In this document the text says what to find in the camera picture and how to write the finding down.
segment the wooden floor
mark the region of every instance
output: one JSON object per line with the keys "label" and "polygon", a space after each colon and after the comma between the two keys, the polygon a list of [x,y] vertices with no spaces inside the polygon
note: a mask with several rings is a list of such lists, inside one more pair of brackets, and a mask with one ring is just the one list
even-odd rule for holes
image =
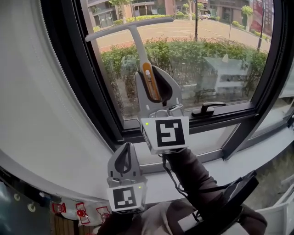
{"label": "wooden floor", "polygon": [[50,212],[51,235],[91,235],[94,227],[78,227],[78,223]]}

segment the pavement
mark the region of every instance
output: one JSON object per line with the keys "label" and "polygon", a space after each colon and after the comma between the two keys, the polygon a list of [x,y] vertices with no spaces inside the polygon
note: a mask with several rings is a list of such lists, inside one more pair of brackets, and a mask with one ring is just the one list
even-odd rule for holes
{"label": "pavement", "polygon": [[[140,36],[145,42],[148,39],[167,38],[173,39],[194,38],[195,21],[175,20],[172,23],[147,25],[138,28]],[[198,21],[198,39],[226,39],[239,42],[257,48],[259,37],[249,32],[230,27],[228,24],[213,20]],[[129,46],[134,41],[129,30],[120,31],[114,34],[97,39],[100,52],[110,50],[113,45]],[[269,51],[270,42],[262,40],[261,50]]]}

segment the black window frame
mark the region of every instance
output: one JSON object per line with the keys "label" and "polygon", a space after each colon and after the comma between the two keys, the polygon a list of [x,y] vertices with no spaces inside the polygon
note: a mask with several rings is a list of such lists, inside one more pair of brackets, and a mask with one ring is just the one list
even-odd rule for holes
{"label": "black window frame", "polygon": [[[252,99],[249,102],[216,107],[213,116],[206,119],[190,120],[190,134],[239,124],[221,150],[213,151],[208,155],[203,154],[203,157],[199,156],[202,162],[220,157],[228,160],[236,151],[263,140],[272,131],[250,139],[282,91],[294,57],[294,34],[290,28],[289,11],[293,3],[289,0],[273,0],[273,2],[275,13],[271,46]],[[124,120],[120,115],[102,65],[98,46],[96,43],[86,43],[84,40],[86,35],[92,33],[91,29],[87,28],[83,14],[83,11],[88,11],[87,2],[41,0],[41,5],[47,31],[60,64],[78,100],[100,135],[113,151],[125,141],[144,142],[138,121]],[[274,130],[279,130],[286,123],[287,120],[284,120]],[[145,169],[154,169],[156,164],[148,164]],[[161,171],[162,167],[158,166],[158,168],[159,170],[150,172]]]}

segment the dark sleeve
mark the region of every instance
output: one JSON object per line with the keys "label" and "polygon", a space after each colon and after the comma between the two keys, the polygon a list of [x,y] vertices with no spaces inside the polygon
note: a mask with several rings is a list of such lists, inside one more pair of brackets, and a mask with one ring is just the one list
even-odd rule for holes
{"label": "dark sleeve", "polygon": [[221,190],[199,193],[198,190],[214,188],[217,184],[191,150],[167,154],[166,157],[183,189],[187,191],[189,202],[199,210],[203,218],[226,203]]}

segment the window handle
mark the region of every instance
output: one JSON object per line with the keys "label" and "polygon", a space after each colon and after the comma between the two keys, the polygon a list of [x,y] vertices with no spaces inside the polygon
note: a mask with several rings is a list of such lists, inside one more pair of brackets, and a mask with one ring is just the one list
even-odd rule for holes
{"label": "window handle", "polygon": [[215,109],[212,106],[226,106],[224,102],[207,102],[203,103],[201,108],[194,109],[191,113],[194,118],[203,118],[206,116],[211,116]]}

